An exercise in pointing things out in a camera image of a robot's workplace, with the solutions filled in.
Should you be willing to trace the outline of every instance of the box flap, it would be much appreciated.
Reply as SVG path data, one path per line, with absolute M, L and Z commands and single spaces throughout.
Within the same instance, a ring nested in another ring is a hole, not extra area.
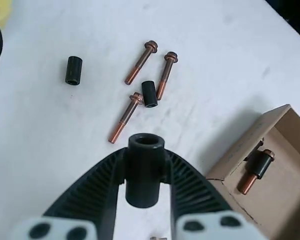
M 224 180 L 253 150 L 263 136 L 285 115 L 291 106 L 286 104 L 264 113 L 253 126 L 212 167 L 207 179 Z

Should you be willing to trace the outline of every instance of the black cylinder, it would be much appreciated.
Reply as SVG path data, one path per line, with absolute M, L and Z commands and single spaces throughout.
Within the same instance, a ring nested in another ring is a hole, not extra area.
M 273 160 L 272 156 L 265 153 L 265 151 L 261 151 L 254 159 L 247 162 L 245 168 L 250 174 L 256 175 L 258 179 L 262 179 Z
M 165 141 L 148 133 L 129 138 L 124 153 L 125 199 L 136 208 L 149 208 L 159 199 L 160 179 L 165 171 Z
M 66 67 L 65 82 L 70 85 L 79 85 L 81 78 L 82 59 L 77 56 L 71 56 L 68 59 Z
M 144 106 L 153 108 L 158 105 L 155 83 L 153 81 L 144 81 L 142 83 L 142 95 Z

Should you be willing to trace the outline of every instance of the bolt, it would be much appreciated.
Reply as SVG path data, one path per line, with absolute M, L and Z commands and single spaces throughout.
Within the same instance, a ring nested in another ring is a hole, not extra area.
M 141 55 L 140 59 L 138 62 L 135 64 L 129 75 L 125 79 L 125 84 L 130 85 L 133 80 L 136 78 L 137 74 L 139 73 L 140 69 L 144 66 L 146 63 L 147 59 L 152 53 L 156 53 L 158 50 L 158 44 L 155 41 L 148 41 L 144 44 L 145 51 Z
M 170 51 L 164 56 L 164 59 L 166 60 L 166 64 L 159 82 L 158 90 L 156 91 L 156 98 L 158 100 L 161 100 L 164 94 L 172 65 L 178 62 L 178 55 L 175 52 Z
M 249 192 L 257 179 L 262 179 L 270 163 L 275 160 L 275 153 L 269 149 L 265 149 L 260 152 L 257 159 L 251 159 L 247 164 L 251 163 L 252 160 L 256 161 L 255 164 L 253 164 L 252 167 L 246 165 L 247 172 L 243 175 L 237 188 L 243 195 Z
M 143 104 L 143 100 L 144 100 L 143 96 L 138 92 L 135 92 L 133 95 L 131 95 L 130 99 L 131 99 L 131 103 L 125 110 L 119 123 L 117 124 L 113 133 L 111 134 L 110 138 L 108 139 L 108 141 L 112 144 L 114 144 L 117 141 L 120 133 L 122 132 L 122 130 L 128 123 L 129 119 L 131 118 L 132 114 L 136 110 L 137 106 Z
M 239 192 L 242 193 L 243 195 L 247 195 L 255 181 L 257 180 L 257 175 L 251 173 L 251 174 L 246 174 L 245 175 L 245 181 L 243 182 L 242 186 L 238 188 Z

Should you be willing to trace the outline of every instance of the bolt thread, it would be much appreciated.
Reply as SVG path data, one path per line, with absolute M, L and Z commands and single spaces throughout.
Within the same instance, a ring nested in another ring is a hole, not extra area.
M 242 185 L 238 188 L 239 192 L 242 193 L 243 195 L 246 195 L 256 180 L 257 180 L 257 175 L 249 174 L 246 177 L 245 181 L 242 183 Z
M 160 101 L 162 96 L 164 95 L 164 91 L 166 89 L 167 82 L 161 80 L 159 82 L 158 90 L 156 91 L 156 98 Z
M 136 76 L 138 75 L 140 71 L 139 67 L 134 66 L 133 69 L 130 71 L 129 75 L 126 77 L 125 79 L 125 84 L 130 85 L 133 80 L 136 78 Z
M 108 141 L 114 144 L 117 141 L 119 135 L 121 134 L 125 126 L 126 124 L 124 122 L 119 122 L 118 125 L 115 127 L 113 133 L 109 137 Z

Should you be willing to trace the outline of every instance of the white table surface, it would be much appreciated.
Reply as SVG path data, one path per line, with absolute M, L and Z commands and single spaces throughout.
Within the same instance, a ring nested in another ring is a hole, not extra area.
M 128 137 L 154 133 L 206 173 L 260 113 L 300 114 L 300 36 L 263 0 L 14 1 L 0 59 L 0 239 L 41 215 Z M 133 84 L 124 79 L 155 40 Z M 138 107 L 116 144 L 108 136 L 129 95 L 158 82 L 178 54 L 156 108 Z M 81 84 L 64 82 L 69 56 Z M 147 210 L 119 191 L 115 240 L 170 237 L 169 187 Z

